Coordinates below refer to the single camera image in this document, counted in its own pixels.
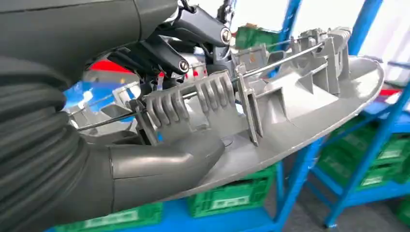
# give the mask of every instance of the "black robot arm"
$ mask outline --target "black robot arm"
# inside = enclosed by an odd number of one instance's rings
[[[37,232],[196,185],[224,151],[212,131],[157,147],[90,145],[63,90],[90,59],[148,38],[176,0],[0,2],[0,232]]]

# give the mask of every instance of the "bolt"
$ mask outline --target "bolt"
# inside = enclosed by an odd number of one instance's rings
[[[186,72],[186,71],[188,71],[188,69],[189,69],[189,64],[188,64],[188,62],[186,61],[186,60],[181,60],[180,62],[179,62],[179,69],[181,70],[181,71],[183,71],[183,72]]]
[[[231,34],[231,32],[229,31],[229,29],[224,28],[224,29],[222,29],[222,31],[220,32],[220,37],[221,37],[222,42],[223,42],[224,44],[229,44],[229,42],[231,41],[231,38],[232,38],[232,34]]]

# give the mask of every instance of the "blue rack post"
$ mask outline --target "blue rack post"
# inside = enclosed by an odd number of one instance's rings
[[[385,142],[390,138],[392,134],[392,128],[394,127],[394,123],[400,116],[402,109],[406,105],[409,98],[410,85],[407,85],[406,88],[403,90],[398,101],[391,107],[391,111],[388,117],[382,123],[381,127],[377,130],[376,135],[372,143],[369,145],[369,148],[367,149],[363,160],[360,162],[358,168],[352,174],[352,177],[349,183],[347,184],[346,188],[344,189],[342,195],[340,196],[339,200],[334,205],[334,207],[332,207],[331,213],[325,219],[325,224],[327,226],[332,227],[335,224],[336,218],[346,207],[346,200],[354,192],[360,180],[362,180],[365,176],[372,161],[376,158]]]
[[[357,55],[369,32],[383,0],[366,0],[353,26],[348,42],[349,55]]]
[[[326,217],[324,221],[326,227],[335,227],[336,218],[346,207],[410,194],[410,182],[405,184],[399,184],[394,181],[389,181],[384,186],[359,191],[356,190],[356,187],[364,178],[371,163],[379,154],[379,151],[385,144],[385,142],[388,141],[391,134],[394,132],[410,132],[408,127],[404,127],[404,130],[398,130],[397,126],[395,125],[397,119],[403,117],[406,119],[407,124],[410,123],[409,117],[403,116],[402,113],[402,109],[408,102],[409,98],[410,84],[406,86],[400,98],[394,105],[386,107],[385,109],[381,109],[380,107],[378,107],[380,110],[378,113],[373,112],[374,114],[367,116],[368,118],[364,122],[369,122],[369,119],[377,119],[381,122],[381,125],[377,130],[373,141],[367,148],[367,151],[365,152],[363,159],[358,164],[356,170],[351,175],[349,182],[345,187],[341,187],[339,184],[337,184],[332,178],[327,176],[327,174],[324,173],[319,167],[314,167],[312,169],[312,173],[337,196],[337,201],[333,204],[312,183],[307,182],[306,184],[306,187],[308,187],[323,203],[325,203],[326,206],[328,206],[331,209],[329,215]],[[357,128],[358,126],[353,126],[352,129],[349,129],[346,132],[352,132],[354,129]],[[343,134],[338,135],[335,138],[340,138],[343,136]]]
[[[280,34],[279,34],[278,43],[286,41],[290,38],[292,34],[294,23],[296,21],[297,12],[299,11],[301,2],[302,0],[289,0],[285,18],[282,23],[282,30],[280,31]],[[284,43],[282,45],[277,46],[277,50],[286,51],[286,47],[287,47],[287,44]],[[271,71],[268,74],[269,78],[273,77],[277,71],[278,71],[278,68]]]

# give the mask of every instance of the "gray plastic car part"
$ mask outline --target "gray plastic car part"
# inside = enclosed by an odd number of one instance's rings
[[[259,44],[232,54],[236,65],[245,64],[247,71],[255,70],[267,65],[269,53],[265,44]]]
[[[347,79],[338,79],[337,96],[316,85],[311,93],[300,84],[301,79],[292,78],[296,74],[284,76],[283,88],[287,90],[273,93],[267,100],[269,103],[264,104],[263,98],[257,101],[263,113],[263,137],[257,135],[259,145],[255,146],[246,131],[228,137],[232,144],[196,187],[164,200],[191,196],[262,170],[355,117],[377,97],[384,76],[379,63],[371,59],[349,57],[348,62],[351,73]],[[287,77],[291,77],[289,82],[285,81]]]

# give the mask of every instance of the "green plastic crate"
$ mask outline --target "green plastic crate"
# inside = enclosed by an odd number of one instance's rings
[[[410,226],[410,201],[408,198],[400,204],[396,215],[401,222]]]
[[[204,217],[236,210],[261,207],[275,177],[275,167],[188,198],[190,214]]]
[[[130,227],[158,224],[162,217],[162,203],[146,204],[105,217],[56,226],[56,232],[108,232]]]
[[[335,130],[333,135],[340,134],[346,129],[354,126],[363,118],[358,116],[345,123],[342,127]],[[348,150],[352,156],[357,160],[361,160],[366,152],[368,145],[372,142],[376,134],[377,123],[368,124],[352,133],[347,134],[340,140],[336,141],[339,147]],[[388,164],[388,163],[402,163],[408,153],[403,150],[410,143],[410,139],[406,134],[393,134],[390,140],[383,146],[377,158],[373,161],[372,166]]]
[[[318,166],[339,185],[346,186],[358,162],[348,151],[340,147],[330,147],[319,159]],[[371,167],[356,190],[382,186],[397,172],[399,164],[382,164]]]
[[[403,150],[403,153],[407,155],[406,160],[402,163],[399,172],[394,176],[393,180],[400,184],[404,184],[410,181],[410,157],[408,153],[410,152],[410,145],[407,145]]]
[[[279,42],[279,32],[256,27],[239,27],[235,36],[235,46],[238,49],[246,49],[264,43],[267,50],[273,52],[276,46],[269,45],[277,42]]]

